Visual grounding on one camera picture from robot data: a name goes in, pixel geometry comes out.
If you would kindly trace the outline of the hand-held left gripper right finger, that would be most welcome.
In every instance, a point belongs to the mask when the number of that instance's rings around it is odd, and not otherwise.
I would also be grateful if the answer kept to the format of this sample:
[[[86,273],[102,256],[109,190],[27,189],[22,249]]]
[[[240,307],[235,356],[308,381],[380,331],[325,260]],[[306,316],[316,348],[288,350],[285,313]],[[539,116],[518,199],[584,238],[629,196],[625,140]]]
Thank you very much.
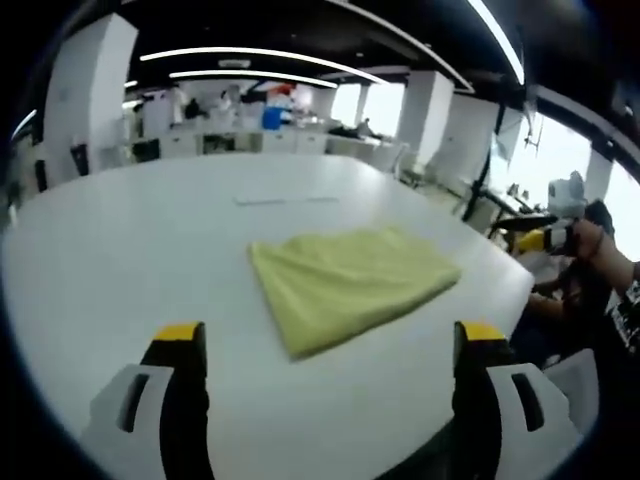
[[[567,396],[496,327],[455,324],[453,374],[455,479],[548,479],[582,442]]]

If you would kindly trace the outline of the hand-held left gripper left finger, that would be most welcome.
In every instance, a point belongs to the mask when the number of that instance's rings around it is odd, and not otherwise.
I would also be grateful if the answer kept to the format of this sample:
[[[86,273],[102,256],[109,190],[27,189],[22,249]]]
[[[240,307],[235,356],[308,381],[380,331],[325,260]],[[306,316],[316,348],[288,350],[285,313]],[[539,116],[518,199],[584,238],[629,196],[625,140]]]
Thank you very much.
[[[212,479],[202,322],[168,325],[90,404],[82,447],[111,479]]]

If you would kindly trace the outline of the person's right hand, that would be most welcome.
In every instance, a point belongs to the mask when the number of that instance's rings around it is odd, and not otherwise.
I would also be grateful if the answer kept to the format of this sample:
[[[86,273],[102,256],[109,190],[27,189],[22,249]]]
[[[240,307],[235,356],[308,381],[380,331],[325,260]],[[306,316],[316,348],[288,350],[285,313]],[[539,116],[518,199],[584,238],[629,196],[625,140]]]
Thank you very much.
[[[597,254],[604,235],[601,226],[588,220],[579,220],[573,224],[572,232],[579,258],[590,260]]]

